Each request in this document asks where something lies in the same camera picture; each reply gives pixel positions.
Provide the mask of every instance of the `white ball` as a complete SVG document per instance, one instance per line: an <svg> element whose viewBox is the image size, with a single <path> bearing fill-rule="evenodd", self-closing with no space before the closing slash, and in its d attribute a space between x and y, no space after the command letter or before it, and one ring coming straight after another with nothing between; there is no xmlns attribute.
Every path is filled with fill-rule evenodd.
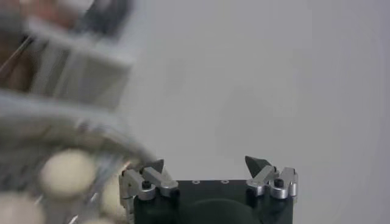
<svg viewBox="0 0 390 224"><path fill-rule="evenodd" d="M113 177L105 185L101 198L101 211L105 215L119 221L126 221L126 210L121 205L119 198L119 179Z"/></svg>
<svg viewBox="0 0 390 224"><path fill-rule="evenodd" d="M96 177L96 166L81 150L55 154L41 170L43 190L55 198L70 198L85 192Z"/></svg>
<svg viewBox="0 0 390 224"><path fill-rule="evenodd" d="M26 194L0 194L0 223L1 224L44 224L45 215L40 205Z"/></svg>
<svg viewBox="0 0 390 224"><path fill-rule="evenodd" d="M93 219L93 220L88 220L86 222L83 222L82 224L114 224L114 223L109 219Z"/></svg>

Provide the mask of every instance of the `white wall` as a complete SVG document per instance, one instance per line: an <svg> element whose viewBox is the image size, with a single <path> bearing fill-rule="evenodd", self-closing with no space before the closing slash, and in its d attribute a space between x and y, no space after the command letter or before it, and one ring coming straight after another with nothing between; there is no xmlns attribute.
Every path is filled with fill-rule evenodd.
<svg viewBox="0 0 390 224"><path fill-rule="evenodd" d="M390 219L390 2L144 0L119 113L176 179L300 175L295 223Z"/></svg>

